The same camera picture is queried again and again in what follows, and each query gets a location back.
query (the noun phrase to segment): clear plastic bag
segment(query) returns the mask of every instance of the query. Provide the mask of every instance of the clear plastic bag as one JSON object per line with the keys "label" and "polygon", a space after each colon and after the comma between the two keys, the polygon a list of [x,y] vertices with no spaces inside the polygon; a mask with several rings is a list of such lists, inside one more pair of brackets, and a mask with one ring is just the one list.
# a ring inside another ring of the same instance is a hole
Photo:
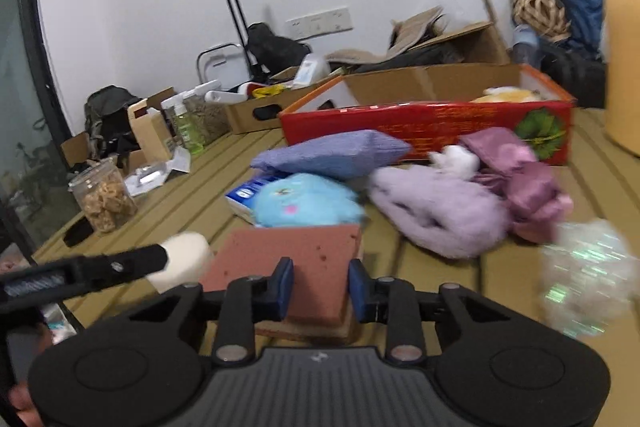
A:
{"label": "clear plastic bag", "polygon": [[638,259],[608,221],[562,223],[543,247],[542,303],[547,324],[577,337],[599,335],[636,292]]}

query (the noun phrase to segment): black bag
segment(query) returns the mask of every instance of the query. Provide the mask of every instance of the black bag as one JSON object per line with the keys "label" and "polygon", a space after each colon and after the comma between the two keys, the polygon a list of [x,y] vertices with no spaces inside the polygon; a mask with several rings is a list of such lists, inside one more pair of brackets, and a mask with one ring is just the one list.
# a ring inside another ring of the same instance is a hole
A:
{"label": "black bag", "polygon": [[311,46],[274,35],[264,22],[249,26],[247,48],[271,74],[299,66],[311,53]]}
{"label": "black bag", "polygon": [[607,65],[589,60],[579,52],[567,51],[541,42],[540,70],[548,74],[578,100],[579,107],[604,108],[607,87]]}
{"label": "black bag", "polygon": [[452,44],[434,44],[417,50],[408,50],[398,57],[390,58],[379,64],[363,64],[354,73],[369,73],[369,71],[395,70],[396,68],[411,68],[414,66],[434,66],[436,64],[457,64],[463,61],[462,55]]}
{"label": "black bag", "polygon": [[89,135],[92,160],[107,158],[113,153],[127,155],[140,149],[127,116],[127,107],[140,100],[116,86],[103,87],[89,96],[84,104],[84,129]]}

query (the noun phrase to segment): white plush toy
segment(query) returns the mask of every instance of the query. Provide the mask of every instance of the white plush toy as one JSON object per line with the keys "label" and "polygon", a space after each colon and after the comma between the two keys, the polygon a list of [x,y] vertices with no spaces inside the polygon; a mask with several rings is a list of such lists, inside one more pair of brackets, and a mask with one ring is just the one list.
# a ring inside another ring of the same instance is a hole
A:
{"label": "white plush toy", "polygon": [[480,158],[460,145],[447,145],[442,153],[430,152],[429,158],[436,169],[465,181],[480,168]]}

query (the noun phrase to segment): blue plush toy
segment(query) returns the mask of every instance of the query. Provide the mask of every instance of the blue plush toy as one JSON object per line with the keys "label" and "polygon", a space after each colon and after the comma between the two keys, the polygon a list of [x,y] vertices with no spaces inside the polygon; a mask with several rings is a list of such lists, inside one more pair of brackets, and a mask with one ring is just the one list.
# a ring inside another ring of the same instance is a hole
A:
{"label": "blue plush toy", "polygon": [[315,174],[294,174],[256,196],[255,222],[262,227],[318,227],[359,223],[364,210],[350,188]]}

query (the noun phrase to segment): pink sponge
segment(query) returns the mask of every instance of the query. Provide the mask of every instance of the pink sponge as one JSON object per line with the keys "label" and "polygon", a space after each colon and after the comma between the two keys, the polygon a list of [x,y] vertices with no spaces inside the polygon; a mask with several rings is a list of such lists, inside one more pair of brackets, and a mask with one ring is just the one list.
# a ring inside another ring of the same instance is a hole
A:
{"label": "pink sponge", "polygon": [[349,261],[359,256],[361,241],[358,225],[238,230],[200,283],[205,291],[222,290],[240,277],[270,275],[281,257],[290,257],[294,286],[287,322],[340,327],[346,317]]}

